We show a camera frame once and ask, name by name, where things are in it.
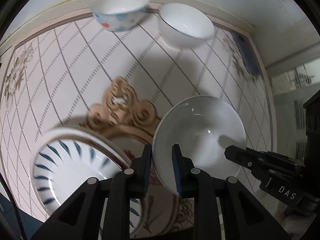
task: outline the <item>screw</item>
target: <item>screw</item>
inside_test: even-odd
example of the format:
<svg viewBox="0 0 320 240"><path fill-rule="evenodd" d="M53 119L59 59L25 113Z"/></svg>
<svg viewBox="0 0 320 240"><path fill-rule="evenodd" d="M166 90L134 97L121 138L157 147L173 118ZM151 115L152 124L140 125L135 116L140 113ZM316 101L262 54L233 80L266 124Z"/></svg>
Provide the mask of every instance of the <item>screw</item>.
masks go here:
<svg viewBox="0 0 320 240"><path fill-rule="evenodd" d="M199 174L200 173L200 170L198 168L192 168L191 169L191 173L192 174Z"/></svg>
<svg viewBox="0 0 320 240"><path fill-rule="evenodd" d="M126 174L126 175L131 175L131 174L133 174L133 173L134 173L134 170L131 169L131 168L124 170L124 174Z"/></svg>
<svg viewBox="0 0 320 240"><path fill-rule="evenodd" d="M90 185L95 184L96 182L97 182L97 179L94 177L87 179L87 183Z"/></svg>
<svg viewBox="0 0 320 240"><path fill-rule="evenodd" d="M228 178L228 181L229 181L230 183L232 183L232 184L236 184L236 183L238 182L238 179L235 178L235 177L229 177L229 178Z"/></svg>

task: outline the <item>gold decorative pattern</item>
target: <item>gold decorative pattern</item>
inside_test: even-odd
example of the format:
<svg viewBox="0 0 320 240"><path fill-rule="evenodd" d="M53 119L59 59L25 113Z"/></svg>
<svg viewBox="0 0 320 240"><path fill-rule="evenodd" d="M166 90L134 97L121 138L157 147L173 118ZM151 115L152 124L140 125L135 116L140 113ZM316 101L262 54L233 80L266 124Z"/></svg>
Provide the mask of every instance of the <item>gold decorative pattern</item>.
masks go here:
<svg viewBox="0 0 320 240"><path fill-rule="evenodd" d="M105 91L102 104L90 108L84 127L107 139L131 136L143 143L152 143L159 122L155 106L147 100L139 101L128 82L118 77Z"/></svg>

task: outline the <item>blue and white bowl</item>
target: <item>blue and white bowl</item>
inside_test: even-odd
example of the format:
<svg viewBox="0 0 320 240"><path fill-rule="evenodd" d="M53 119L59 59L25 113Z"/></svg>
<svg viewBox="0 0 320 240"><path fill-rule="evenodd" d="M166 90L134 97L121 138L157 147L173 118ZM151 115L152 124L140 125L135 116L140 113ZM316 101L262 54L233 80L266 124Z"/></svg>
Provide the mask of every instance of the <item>blue and white bowl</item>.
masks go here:
<svg viewBox="0 0 320 240"><path fill-rule="evenodd" d="M93 134L73 128L50 130L39 139L34 152L29 167L31 185L49 215L88 178L112 178L130 164L129 158L110 141L100 140ZM132 233L141 221L142 206L139 199L131 199L130 211Z"/></svg>
<svg viewBox="0 0 320 240"><path fill-rule="evenodd" d="M124 31L145 15L150 0L96 0L90 7L94 17L108 31Z"/></svg>

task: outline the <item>bowl rim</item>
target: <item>bowl rim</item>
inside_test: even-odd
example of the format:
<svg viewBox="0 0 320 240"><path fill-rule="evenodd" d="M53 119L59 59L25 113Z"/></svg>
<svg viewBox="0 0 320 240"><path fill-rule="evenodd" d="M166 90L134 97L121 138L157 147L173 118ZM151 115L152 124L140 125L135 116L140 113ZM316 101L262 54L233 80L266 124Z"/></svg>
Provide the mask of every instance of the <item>bowl rim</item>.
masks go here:
<svg viewBox="0 0 320 240"><path fill-rule="evenodd" d="M174 110L176 110L176 108L178 108L178 106L180 106L181 103L183 103L183 102L185 102L185 101L187 101L187 100L190 100L190 99L192 99L192 98L217 98L217 97L209 96L209 95L193 96L193 97L189 97L189 98L183 99L182 101L180 101L179 103L177 103L174 107L172 107L172 108L164 115L164 117L161 119L161 121L159 122L159 124L158 124L158 126L157 126L157 129L156 129L156 131L155 131L155 133L154 133L154 135L153 135L153 140L152 140L152 153L154 152L155 140L156 140L156 136L157 136L157 133L158 133L158 131L159 131L160 125L163 123L163 121L164 121L164 119L166 118L166 116L168 116L169 114L171 114L171 112L173 112ZM228 107L230 107L232 110L234 110L234 111L236 112L236 110L235 110L231 105L229 105L227 102L225 102L225 103L226 103L226 105L227 105ZM241 124L242 124L242 127L243 127L244 136L245 136L245 138L247 139L247 135L246 135L246 132L245 132L245 129L244 129L242 120L241 120ZM152 162L153 162L154 170L155 170L155 172L156 172L159 180L161 181L162 185L163 185L167 190L169 190L172 194L174 194L174 195L176 195L176 196L179 196L179 194L177 195L177 193L174 192L173 190L171 190L171 189L164 183L164 181L162 180L162 178L161 178L161 176L160 176L160 174L159 174L159 172L158 172L158 170L157 170L157 168L156 168L157 165L156 165L156 163L155 163L154 160L153 160L153 156L152 156Z"/></svg>
<svg viewBox="0 0 320 240"><path fill-rule="evenodd" d="M208 18L208 20L212 23L212 26L213 26L213 34L211 34L210 36L207 36L207 37L199 37L199 36L194 36L194 35L190 35L190 34L184 33L184 32L182 32L182 31L179 31L178 29L172 27L172 26L171 26L169 23L167 23L167 22L162 18L162 16L161 16L161 9L162 9L163 7L165 7L165 6L167 6L167 5L171 5L171 4L181 4L181 5L185 5L185 6L194 8L194 9L198 10L199 12L203 13L203 14ZM186 36L188 36L188 37L190 37L190 38L194 38L194 39L201 40L201 41L207 41L207 40L213 39L214 36L215 36L215 34L216 34L216 32L217 32L217 27L213 24L212 20L210 20L210 18L209 18L204 12L202 12L202 11L200 11L199 9L197 9L197 8L195 8L195 7L193 7L193 6L190 6L190 5L188 5L188 4L184 4L184 3L166 3L166 4L163 4L163 5L160 6L160 8L159 8L159 13L158 13L158 14L159 14L160 19L163 20L163 22L166 23L169 27L173 28L173 29L176 30L177 32L179 32L179 33L181 33L181 34L183 34L183 35L186 35Z"/></svg>
<svg viewBox="0 0 320 240"><path fill-rule="evenodd" d="M68 137L70 139L71 137L77 137L77 140L81 141L86 139L91 139L94 143L99 144L100 147L110 147L116 154L115 157L117 158L118 162L121 163L121 165L124 166L124 168L129 168L130 166L130 160L129 158L124 158L126 156L125 154L121 154L122 150L118 148L115 144L113 144L108 139L102 140L101 137L95 136L91 131L87 131L85 129L79 129L75 127L55 127L50 130L48 130L32 147L31 149L31 159L28 165L28 175L29 175L29 181L31 182L31 189L33 193L36 195L36 198L38 202L40 203L40 206L44 209L44 211L51 216L52 214L49 213L46 206L43 204L39 192L36 190L36 182L33 178L34 174L34 163L36 162L36 158L38 157L39 150L44 146L45 143L52 142L54 140L63 139L63 137Z"/></svg>
<svg viewBox="0 0 320 240"><path fill-rule="evenodd" d="M140 7L137 7L135 9L131 9L131 10L127 10L125 12L117 12L117 13L98 13L98 12L95 12L92 7L94 5L96 5L98 2L100 2L101 0L95 0L91 5L90 5L90 11L94 14L97 14L97 15L118 15L118 14L126 14L126 13L131 13L131 12L135 12L135 11L139 11L143 8L145 8L149 3L150 3L150 0L147 0L142 6Z"/></svg>

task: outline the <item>blue brushstroke pattern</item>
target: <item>blue brushstroke pattern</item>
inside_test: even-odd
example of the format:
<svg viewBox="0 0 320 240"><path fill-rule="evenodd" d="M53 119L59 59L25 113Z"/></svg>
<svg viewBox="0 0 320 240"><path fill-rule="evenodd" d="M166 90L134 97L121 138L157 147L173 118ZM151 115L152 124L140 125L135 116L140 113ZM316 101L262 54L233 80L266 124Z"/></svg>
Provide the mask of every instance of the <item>blue brushstroke pattern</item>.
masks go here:
<svg viewBox="0 0 320 240"><path fill-rule="evenodd" d="M56 155L58 155L58 157L61 159L60 154L58 153L58 151L52 147L51 145L47 144L47 146L49 147L50 150L52 150Z"/></svg>
<svg viewBox="0 0 320 240"><path fill-rule="evenodd" d="M96 153L92 147L90 147L90 160L93 162L94 157L96 156Z"/></svg>
<svg viewBox="0 0 320 240"><path fill-rule="evenodd" d="M115 30L116 30L117 32L120 32L120 31L123 31L124 29L125 29L125 27L120 26L120 27L116 28Z"/></svg>
<svg viewBox="0 0 320 240"><path fill-rule="evenodd" d="M116 14L116 18L120 22L127 19L127 17L128 17L127 13Z"/></svg>
<svg viewBox="0 0 320 240"><path fill-rule="evenodd" d="M37 188L37 191L45 191L48 189L50 189L50 188L49 187L40 187L40 188Z"/></svg>
<svg viewBox="0 0 320 240"><path fill-rule="evenodd" d="M58 142L60 143L60 145L66 150L66 152L68 153L68 155L70 156L71 158L71 154L70 154L70 150L69 150L69 147L62 141L58 140Z"/></svg>
<svg viewBox="0 0 320 240"><path fill-rule="evenodd" d="M48 161L51 161L52 163L54 163L55 165L57 165L54 160L47 154L44 153L39 153L42 157L46 158Z"/></svg>
<svg viewBox="0 0 320 240"><path fill-rule="evenodd" d="M110 159L108 157L106 157L103 161L103 163L101 164L100 168L103 168L104 166L106 166L108 163L110 162Z"/></svg>
<svg viewBox="0 0 320 240"><path fill-rule="evenodd" d="M43 164L35 164L35 166L37 166L38 168L47 170L47 171L51 171L52 173L54 173L52 170L50 170L47 166L44 166Z"/></svg>
<svg viewBox="0 0 320 240"><path fill-rule="evenodd" d="M35 176L35 179L47 179L47 180L49 180L49 178L48 178L48 177L46 177L46 176L42 176L42 175Z"/></svg>
<svg viewBox="0 0 320 240"><path fill-rule="evenodd" d="M43 202L43 204L44 204L44 205L47 205L47 204L52 203L53 201L55 201L54 198L48 198L48 199L46 199L46 200Z"/></svg>
<svg viewBox="0 0 320 240"><path fill-rule="evenodd" d="M77 149L77 151L78 151L79 157L80 157L80 159L81 159L82 149L81 149L80 145L78 145L75 141L73 141L73 143L74 143L74 145L75 145L75 147L76 147L76 149Z"/></svg>
<svg viewBox="0 0 320 240"><path fill-rule="evenodd" d="M139 213L135 211L133 208L130 208L130 212L139 217Z"/></svg>
<svg viewBox="0 0 320 240"><path fill-rule="evenodd" d="M131 200L132 202L135 202L135 203L139 204L139 201L136 200L135 198L131 198L130 200Z"/></svg>

